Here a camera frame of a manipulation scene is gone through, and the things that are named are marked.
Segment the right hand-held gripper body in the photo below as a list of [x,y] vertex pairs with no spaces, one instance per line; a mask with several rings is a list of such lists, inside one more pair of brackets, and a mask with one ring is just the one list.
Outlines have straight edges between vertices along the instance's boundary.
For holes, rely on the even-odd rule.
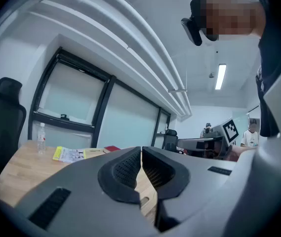
[[239,132],[232,118],[213,127],[202,138],[178,139],[177,147],[200,158],[227,158]]

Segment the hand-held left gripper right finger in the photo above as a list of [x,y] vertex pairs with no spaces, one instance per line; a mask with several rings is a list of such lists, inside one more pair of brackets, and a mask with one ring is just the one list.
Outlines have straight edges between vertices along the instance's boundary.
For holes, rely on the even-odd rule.
[[142,167],[158,199],[176,198],[188,185],[190,173],[179,157],[178,153],[155,147],[142,148]]

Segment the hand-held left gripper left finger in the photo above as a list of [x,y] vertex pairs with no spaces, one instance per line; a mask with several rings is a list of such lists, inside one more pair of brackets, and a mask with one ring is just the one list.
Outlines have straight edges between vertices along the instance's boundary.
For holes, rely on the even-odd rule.
[[110,157],[98,171],[102,190],[112,199],[129,204],[140,204],[135,190],[141,169],[141,148],[133,147],[108,153]]

